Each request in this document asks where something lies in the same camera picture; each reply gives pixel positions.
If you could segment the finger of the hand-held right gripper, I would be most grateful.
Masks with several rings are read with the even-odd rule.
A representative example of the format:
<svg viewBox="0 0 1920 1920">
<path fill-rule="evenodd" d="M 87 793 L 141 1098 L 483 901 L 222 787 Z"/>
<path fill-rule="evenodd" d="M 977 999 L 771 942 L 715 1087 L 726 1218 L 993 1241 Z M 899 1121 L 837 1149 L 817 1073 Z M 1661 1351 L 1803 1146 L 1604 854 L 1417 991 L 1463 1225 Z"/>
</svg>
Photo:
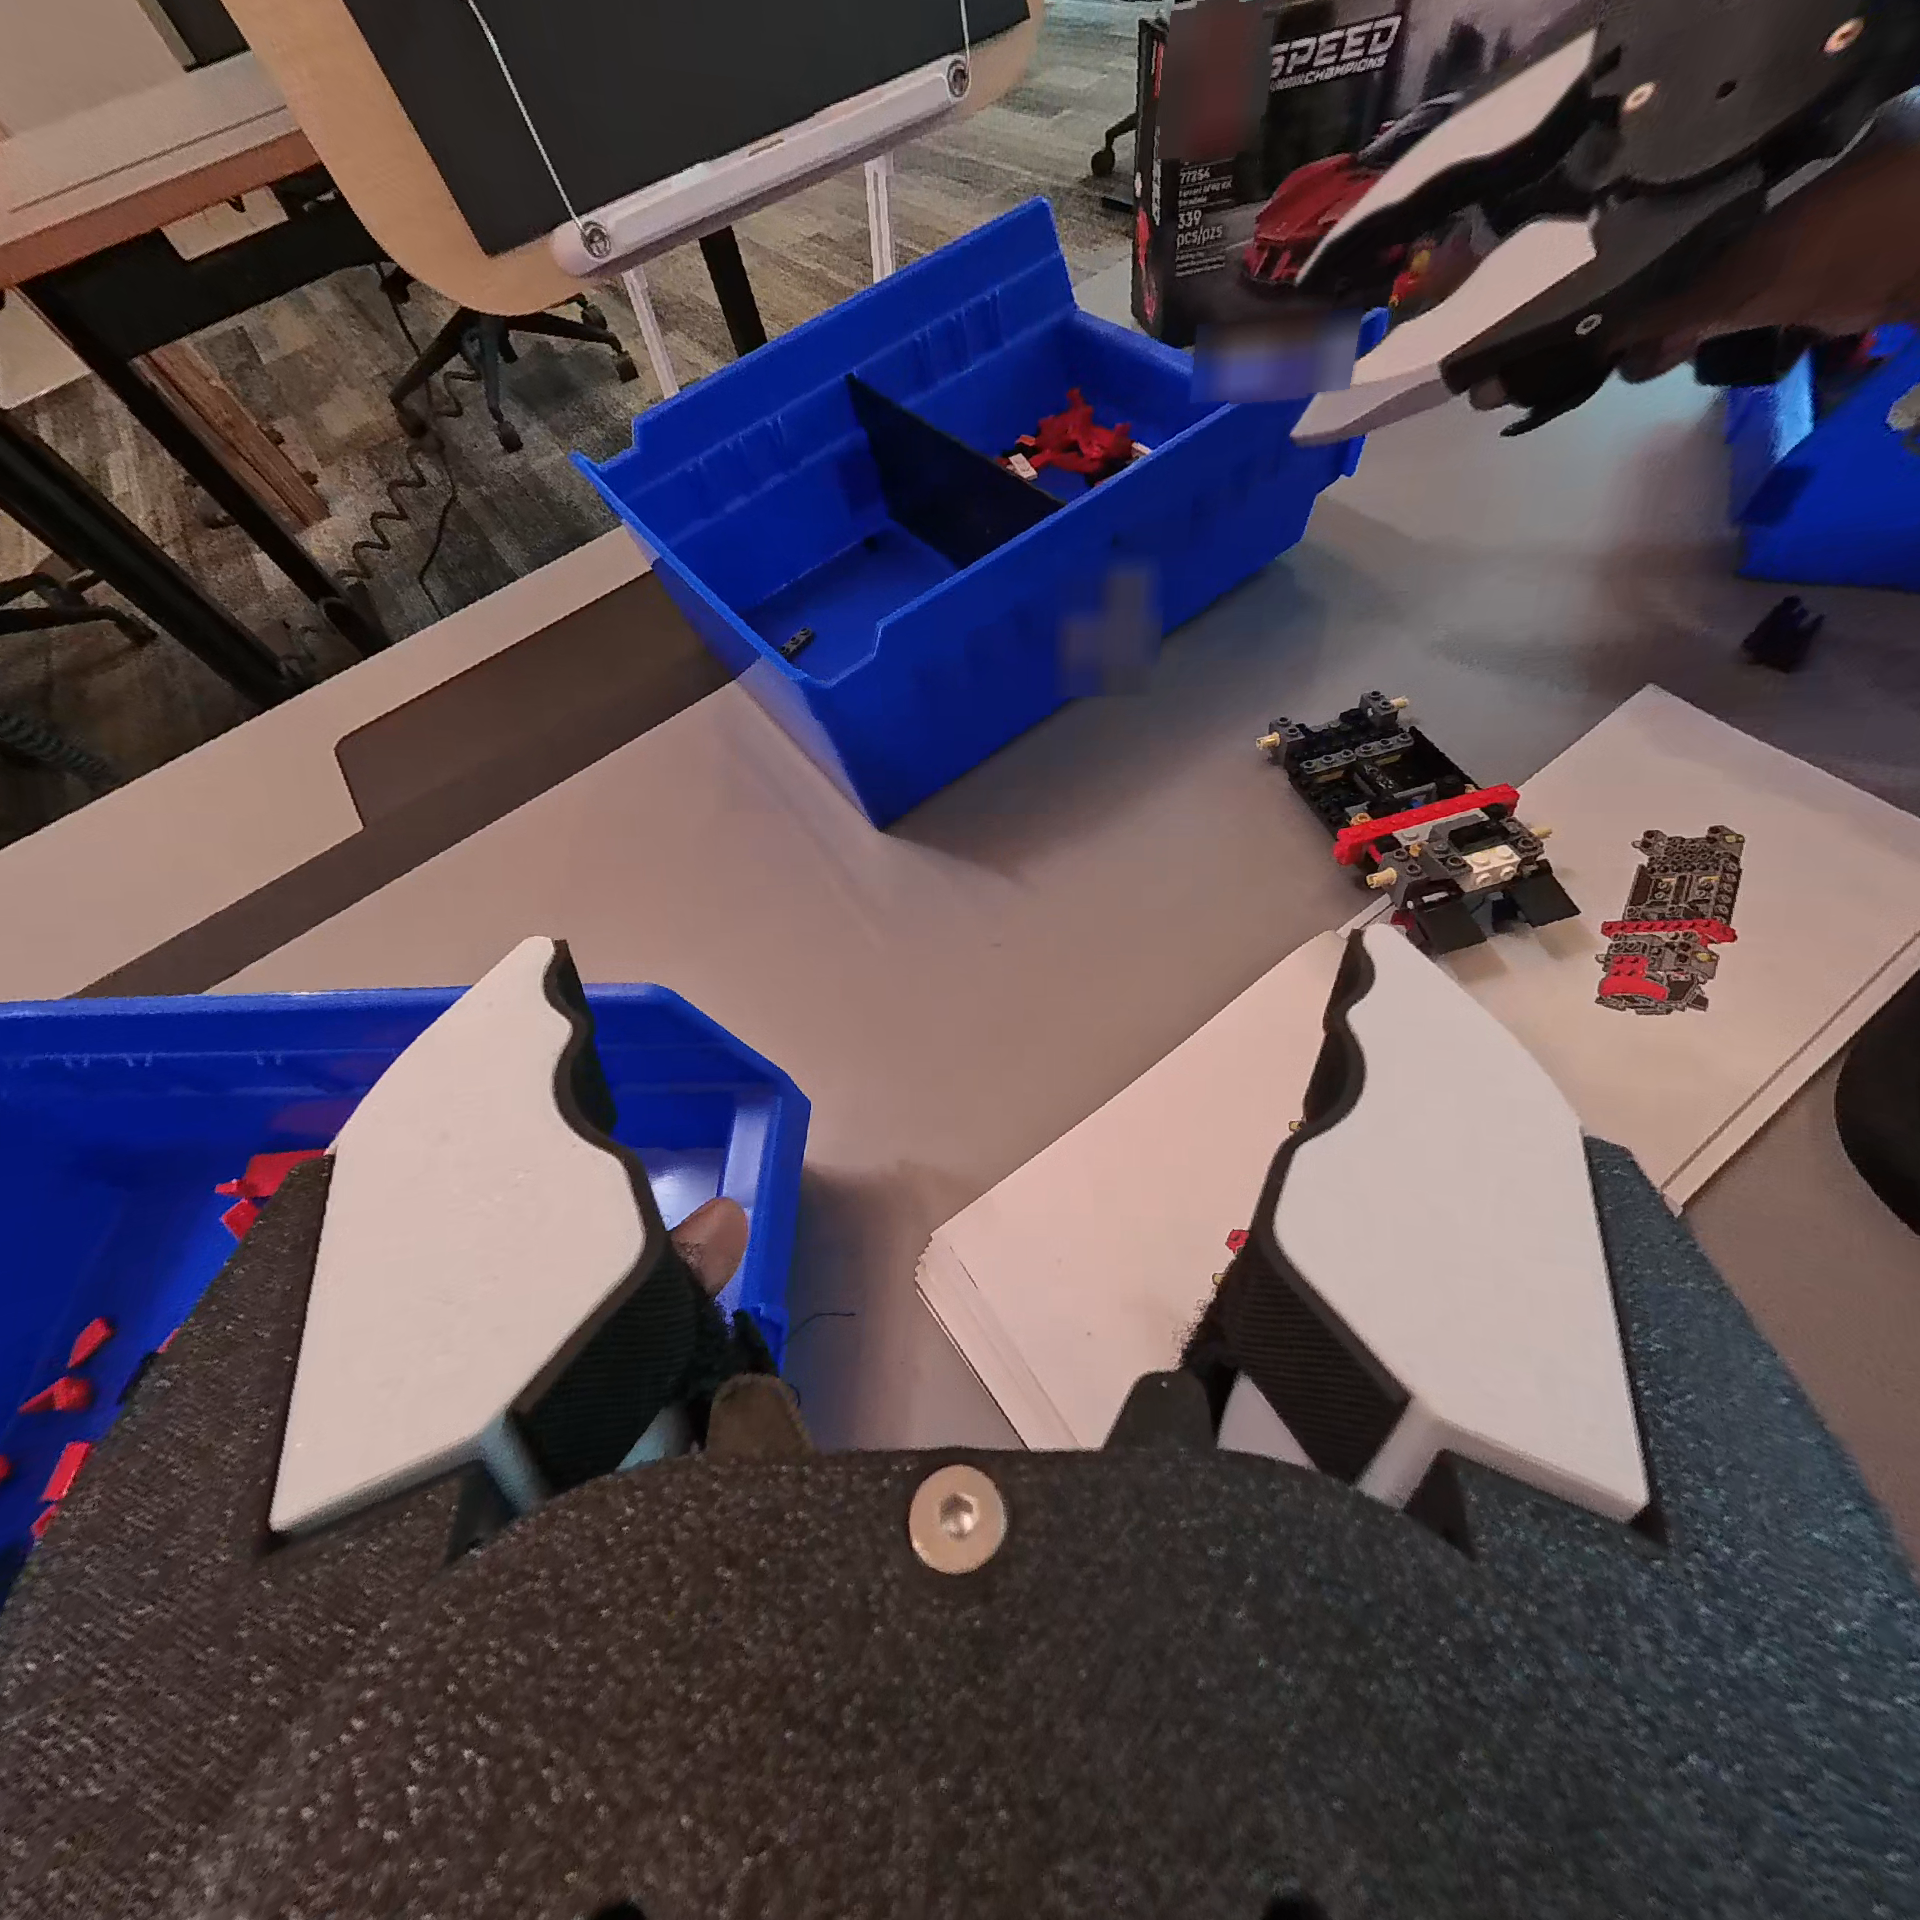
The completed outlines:
<svg viewBox="0 0 1920 1920">
<path fill-rule="evenodd" d="M 1300 289 L 1377 286 L 1383 256 L 1452 211 L 1538 179 L 1572 144 L 1591 105 L 1597 31 L 1558 39 L 1458 103 L 1341 210 L 1297 275 Z"/>
<path fill-rule="evenodd" d="M 1444 362 L 1593 257 L 1586 218 L 1538 218 L 1513 231 L 1446 299 L 1393 327 L 1356 362 L 1348 387 L 1316 393 L 1292 438 L 1332 446 L 1452 401 Z"/>
</svg>

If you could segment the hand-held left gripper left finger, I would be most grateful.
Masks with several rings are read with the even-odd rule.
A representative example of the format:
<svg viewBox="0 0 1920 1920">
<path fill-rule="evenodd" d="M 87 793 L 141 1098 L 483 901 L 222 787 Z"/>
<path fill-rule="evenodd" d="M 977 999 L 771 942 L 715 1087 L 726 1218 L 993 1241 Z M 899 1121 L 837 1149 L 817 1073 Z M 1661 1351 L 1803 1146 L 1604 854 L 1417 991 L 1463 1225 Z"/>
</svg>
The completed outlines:
<svg viewBox="0 0 1920 1920">
<path fill-rule="evenodd" d="M 537 1409 L 670 1237 L 612 1137 L 565 942 L 518 942 L 375 1081 L 327 1197 L 270 1525 L 314 1533 L 449 1472 L 513 1511 L 572 1466 Z"/>
</svg>

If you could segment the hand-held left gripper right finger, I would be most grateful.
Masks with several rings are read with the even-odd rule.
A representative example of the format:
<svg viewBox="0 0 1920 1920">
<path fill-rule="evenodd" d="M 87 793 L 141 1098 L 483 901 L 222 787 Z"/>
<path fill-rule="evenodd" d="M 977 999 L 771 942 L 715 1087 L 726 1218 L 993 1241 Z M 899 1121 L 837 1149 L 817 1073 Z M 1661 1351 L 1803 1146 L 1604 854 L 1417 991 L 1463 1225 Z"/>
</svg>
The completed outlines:
<svg viewBox="0 0 1920 1920">
<path fill-rule="evenodd" d="M 1300 1115 L 1185 1351 L 1215 1445 L 1439 1521 L 1466 1461 L 1653 1512 L 1581 1125 L 1385 922 L 1348 937 Z"/>
</svg>

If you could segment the lego car chassis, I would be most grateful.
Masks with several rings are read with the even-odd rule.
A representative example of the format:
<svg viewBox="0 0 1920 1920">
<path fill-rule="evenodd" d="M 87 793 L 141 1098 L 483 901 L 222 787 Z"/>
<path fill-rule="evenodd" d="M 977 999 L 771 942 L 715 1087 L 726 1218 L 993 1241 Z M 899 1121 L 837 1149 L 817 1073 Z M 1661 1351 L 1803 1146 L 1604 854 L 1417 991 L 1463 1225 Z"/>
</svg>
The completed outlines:
<svg viewBox="0 0 1920 1920">
<path fill-rule="evenodd" d="M 1578 915 L 1521 791 L 1469 774 L 1405 698 L 1370 689 L 1319 725 L 1273 718 L 1255 744 L 1325 827 L 1334 863 L 1429 957 Z"/>
</svg>

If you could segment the black lego set box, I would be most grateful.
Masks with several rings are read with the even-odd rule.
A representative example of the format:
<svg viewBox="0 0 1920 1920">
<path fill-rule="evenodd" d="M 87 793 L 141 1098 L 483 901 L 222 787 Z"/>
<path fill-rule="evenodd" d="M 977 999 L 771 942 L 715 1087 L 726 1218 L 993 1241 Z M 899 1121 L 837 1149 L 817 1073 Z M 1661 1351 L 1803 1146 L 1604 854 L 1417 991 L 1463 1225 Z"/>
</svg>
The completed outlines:
<svg viewBox="0 0 1920 1920">
<path fill-rule="evenodd" d="M 1593 19 L 1555 1 L 1164 3 L 1137 31 L 1132 310 L 1257 322 L 1338 221 L 1478 88 Z"/>
</svg>

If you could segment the red lego part cluster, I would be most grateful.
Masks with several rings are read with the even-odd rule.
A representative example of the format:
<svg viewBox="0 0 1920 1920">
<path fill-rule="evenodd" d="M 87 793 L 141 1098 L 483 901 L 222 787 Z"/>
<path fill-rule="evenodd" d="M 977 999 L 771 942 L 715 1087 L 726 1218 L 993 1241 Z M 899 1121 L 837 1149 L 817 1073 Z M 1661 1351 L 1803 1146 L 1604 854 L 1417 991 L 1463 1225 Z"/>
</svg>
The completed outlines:
<svg viewBox="0 0 1920 1920">
<path fill-rule="evenodd" d="M 1076 478 L 1087 488 L 1147 457 L 1129 422 L 1101 422 L 1081 387 L 998 455 L 998 465 L 1038 483 L 1045 473 Z"/>
</svg>

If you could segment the pile of red lego bricks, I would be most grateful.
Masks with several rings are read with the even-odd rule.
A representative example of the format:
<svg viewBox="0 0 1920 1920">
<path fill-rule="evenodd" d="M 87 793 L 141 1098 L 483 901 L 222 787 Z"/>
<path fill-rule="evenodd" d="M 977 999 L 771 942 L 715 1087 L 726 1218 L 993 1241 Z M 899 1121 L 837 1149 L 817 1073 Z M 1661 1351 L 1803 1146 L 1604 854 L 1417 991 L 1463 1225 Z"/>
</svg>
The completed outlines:
<svg viewBox="0 0 1920 1920">
<path fill-rule="evenodd" d="M 5 1243 L 5 1568 L 49 1530 L 93 1450 L 294 1168 L 257 1154 L 222 1183 L 167 1168 L 156 1190 L 85 1181 L 36 1237 Z"/>
</svg>

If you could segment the person's left hand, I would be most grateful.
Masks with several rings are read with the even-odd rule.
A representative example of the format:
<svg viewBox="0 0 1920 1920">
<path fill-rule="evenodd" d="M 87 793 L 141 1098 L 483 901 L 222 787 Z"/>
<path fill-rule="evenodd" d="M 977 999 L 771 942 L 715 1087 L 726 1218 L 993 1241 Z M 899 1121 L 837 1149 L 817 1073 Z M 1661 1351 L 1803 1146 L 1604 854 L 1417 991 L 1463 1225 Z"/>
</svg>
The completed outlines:
<svg viewBox="0 0 1920 1920">
<path fill-rule="evenodd" d="M 671 1246 L 708 1301 L 734 1281 L 747 1255 L 751 1221 L 734 1197 L 715 1194 L 670 1231 Z"/>
</svg>

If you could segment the blue bin holding red bricks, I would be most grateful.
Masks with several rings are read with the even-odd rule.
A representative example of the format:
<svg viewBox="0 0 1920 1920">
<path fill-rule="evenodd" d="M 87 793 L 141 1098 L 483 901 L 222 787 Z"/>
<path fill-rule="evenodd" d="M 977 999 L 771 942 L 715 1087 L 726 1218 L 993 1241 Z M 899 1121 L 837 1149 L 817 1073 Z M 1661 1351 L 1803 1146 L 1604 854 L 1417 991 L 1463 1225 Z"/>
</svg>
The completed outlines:
<svg viewBox="0 0 1920 1920">
<path fill-rule="evenodd" d="M 10 1001 L 3 1034 L 5 1243 L 85 1181 L 202 1187 L 257 1154 L 325 1149 L 459 990 Z M 809 1102 L 746 1040 L 655 982 L 591 982 L 612 1135 L 674 1230 L 715 1194 L 751 1221 L 723 1311 L 779 1360 Z"/>
</svg>

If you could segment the white instruction booklet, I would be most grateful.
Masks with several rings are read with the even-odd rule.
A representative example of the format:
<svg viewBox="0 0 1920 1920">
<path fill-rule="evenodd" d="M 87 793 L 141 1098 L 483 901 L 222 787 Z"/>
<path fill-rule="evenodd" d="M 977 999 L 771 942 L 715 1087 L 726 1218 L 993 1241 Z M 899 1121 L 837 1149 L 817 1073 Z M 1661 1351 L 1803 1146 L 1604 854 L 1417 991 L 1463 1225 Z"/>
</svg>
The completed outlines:
<svg viewBox="0 0 1920 1920">
<path fill-rule="evenodd" d="M 1581 915 L 1439 969 L 1679 1209 L 1916 971 L 1916 813 L 1661 688 L 1521 795 Z M 1707 1010 L 1604 1010 L 1601 920 L 1634 839 L 1711 825 L 1743 837 L 1743 872 Z M 1029 1446 L 1087 1448 L 1175 1361 L 1300 1115 L 1341 951 L 1343 929 L 1313 937 L 932 1233 L 919 1293 Z"/>
</svg>

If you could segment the blue bin with label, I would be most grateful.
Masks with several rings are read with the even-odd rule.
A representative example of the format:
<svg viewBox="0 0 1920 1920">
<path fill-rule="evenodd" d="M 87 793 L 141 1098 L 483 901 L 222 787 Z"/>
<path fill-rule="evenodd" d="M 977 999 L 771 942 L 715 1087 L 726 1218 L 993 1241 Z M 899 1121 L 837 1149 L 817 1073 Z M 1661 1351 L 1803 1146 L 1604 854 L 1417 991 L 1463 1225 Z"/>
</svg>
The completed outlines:
<svg viewBox="0 0 1920 1920">
<path fill-rule="evenodd" d="M 1918 335 L 1818 346 L 1723 401 L 1731 518 L 1749 579 L 1918 590 Z"/>
</svg>

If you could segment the black bin divider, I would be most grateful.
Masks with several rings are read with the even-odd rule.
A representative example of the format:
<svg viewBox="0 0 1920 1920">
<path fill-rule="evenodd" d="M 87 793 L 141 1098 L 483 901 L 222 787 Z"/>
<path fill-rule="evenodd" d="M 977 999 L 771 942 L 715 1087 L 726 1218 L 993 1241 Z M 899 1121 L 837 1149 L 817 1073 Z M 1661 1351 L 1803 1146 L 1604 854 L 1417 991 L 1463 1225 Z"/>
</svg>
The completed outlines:
<svg viewBox="0 0 1920 1920">
<path fill-rule="evenodd" d="M 845 385 L 882 506 L 953 568 L 971 568 L 1066 506 L 1038 481 L 927 422 L 871 381 L 849 375 Z"/>
</svg>

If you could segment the blue bin with black divider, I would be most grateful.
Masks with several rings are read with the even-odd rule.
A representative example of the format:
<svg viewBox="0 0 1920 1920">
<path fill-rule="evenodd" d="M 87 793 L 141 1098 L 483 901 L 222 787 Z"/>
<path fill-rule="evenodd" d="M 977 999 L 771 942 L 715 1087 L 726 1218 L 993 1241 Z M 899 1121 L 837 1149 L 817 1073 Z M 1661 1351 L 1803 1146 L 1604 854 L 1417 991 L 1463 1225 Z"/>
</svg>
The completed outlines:
<svg viewBox="0 0 1920 1920">
<path fill-rule="evenodd" d="M 1062 510 L 953 568 L 882 506 L 849 375 L 995 459 L 1070 387 L 1150 453 L 1099 486 L 1045 473 Z M 1356 438 L 1297 442 L 1299 414 L 1205 403 L 1185 352 L 1087 312 L 1029 199 L 575 465 L 717 662 L 885 827 L 1297 546 L 1361 464 Z M 782 657 L 803 626 L 817 641 Z"/>
</svg>

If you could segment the black board on wooden stand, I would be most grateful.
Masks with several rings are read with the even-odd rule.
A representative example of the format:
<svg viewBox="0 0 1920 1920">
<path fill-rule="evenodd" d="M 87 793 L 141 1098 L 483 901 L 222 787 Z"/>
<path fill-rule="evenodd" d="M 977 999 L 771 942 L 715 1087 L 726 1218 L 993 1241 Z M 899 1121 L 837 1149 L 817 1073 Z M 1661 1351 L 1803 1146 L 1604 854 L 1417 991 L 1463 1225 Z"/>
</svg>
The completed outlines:
<svg viewBox="0 0 1920 1920">
<path fill-rule="evenodd" d="M 1035 1 L 228 1 L 380 254 L 513 318 L 705 254 L 735 354 L 734 225 L 995 105 Z"/>
</svg>

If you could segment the black office chair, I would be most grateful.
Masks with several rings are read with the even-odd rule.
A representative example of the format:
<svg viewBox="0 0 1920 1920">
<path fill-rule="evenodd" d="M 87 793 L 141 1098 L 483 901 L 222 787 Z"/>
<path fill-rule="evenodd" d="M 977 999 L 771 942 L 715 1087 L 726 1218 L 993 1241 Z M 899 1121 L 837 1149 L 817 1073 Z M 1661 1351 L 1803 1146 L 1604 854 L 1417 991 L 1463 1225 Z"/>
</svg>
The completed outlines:
<svg viewBox="0 0 1920 1920">
<path fill-rule="evenodd" d="M 522 432 L 507 417 L 501 398 L 501 371 L 518 359 L 518 335 L 605 349 L 612 354 L 614 377 L 635 381 L 638 365 L 609 323 L 605 312 L 587 294 L 575 294 L 570 304 L 578 310 L 574 318 L 557 310 L 499 318 L 458 305 L 431 343 L 415 349 L 411 365 L 390 385 L 390 406 L 407 440 L 421 449 L 441 447 L 439 414 L 427 398 L 427 385 L 434 377 L 446 375 L 478 384 L 497 440 L 505 453 L 518 453 Z"/>
</svg>

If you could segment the wooden office desk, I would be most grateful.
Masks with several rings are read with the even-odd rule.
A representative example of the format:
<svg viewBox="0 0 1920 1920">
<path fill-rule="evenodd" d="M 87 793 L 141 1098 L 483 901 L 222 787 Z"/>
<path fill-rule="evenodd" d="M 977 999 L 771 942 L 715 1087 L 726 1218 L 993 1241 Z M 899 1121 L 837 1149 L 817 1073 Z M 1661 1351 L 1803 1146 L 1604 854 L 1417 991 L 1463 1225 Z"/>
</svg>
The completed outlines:
<svg viewBox="0 0 1920 1920">
<path fill-rule="evenodd" d="M 146 359 L 254 305 L 377 261 L 252 53 L 5 141 L 5 294 L 20 294 L 170 462 L 357 655 L 385 651 L 363 591 L 305 546 L 235 449 Z M 113 587 L 257 705 L 309 683 L 244 631 L 107 494 L 5 417 L 3 499 L 28 535 Z"/>
</svg>

